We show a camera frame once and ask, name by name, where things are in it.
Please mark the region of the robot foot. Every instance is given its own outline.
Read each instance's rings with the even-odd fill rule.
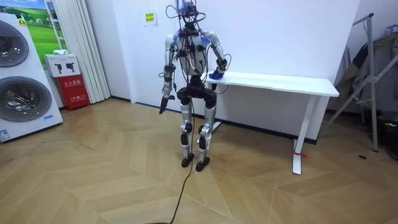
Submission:
[[[187,167],[187,166],[189,165],[189,163],[192,162],[192,160],[193,160],[194,157],[195,157],[194,153],[190,153],[190,154],[188,155],[188,158],[184,158],[184,159],[182,160],[181,166],[182,166],[182,167]]]
[[[210,162],[209,157],[206,157],[205,160],[203,161],[203,163],[198,162],[197,168],[196,168],[197,172],[201,172],[209,164],[209,162]]]

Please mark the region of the green landscape poster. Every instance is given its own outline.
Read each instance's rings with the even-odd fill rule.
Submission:
[[[0,0],[0,6],[5,6],[8,14],[24,17],[42,64],[44,54],[52,54],[60,48],[44,0]]]

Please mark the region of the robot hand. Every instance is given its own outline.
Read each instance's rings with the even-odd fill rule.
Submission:
[[[169,102],[169,100],[175,100],[175,97],[173,95],[169,96],[168,98],[164,96],[162,97],[159,114],[162,114],[166,110],[167,103]]]
[[[209,77],[214,80],[219,80],[224,76],[224,72],[219,72],[218,69],[216,69],[212,74],[209,74]]]

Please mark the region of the robot leg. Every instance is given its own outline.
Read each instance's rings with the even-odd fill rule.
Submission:
[[[217,95],[213,90],[205,89],[205,123],[199,127],[199,162],[196,167],[197,172],[201,172],[210,162],[206,157],[211,141],[211,132],[213,130],[214,119],[216,116]]]
[[[178,98],[181,100],[182,124],[181,128],[181,146],[183,149],[183,159],[181,166],[187,167],[192,162],[195,155],[190,152],[192,145],[192,101],[185,95],[185,89],[182,88],[177,93]]]

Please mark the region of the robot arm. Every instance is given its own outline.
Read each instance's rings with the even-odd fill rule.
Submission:
[[[214,51],[214,54],[217,56],[217,69],[214,72],[213,76],[215,79],[222,78],[224,72],[226,71],[227,61],[224,57],[224,50],[218,40],[217,35],[214,32],[205,32],[205,37],[210,39],[211,48]]]
[[[166,110],[167,103],[169,100],[174,100],[175,97],[170,95],[172,92],[172,75],[175,71],[175,65],[173,64],[174,58],[174,46],[175,46],[175,36],[170,34],[166,38],[166,65],[164,66],[164,85],[163,85],[163,97],[160,104],[159,114],[162,114]]]

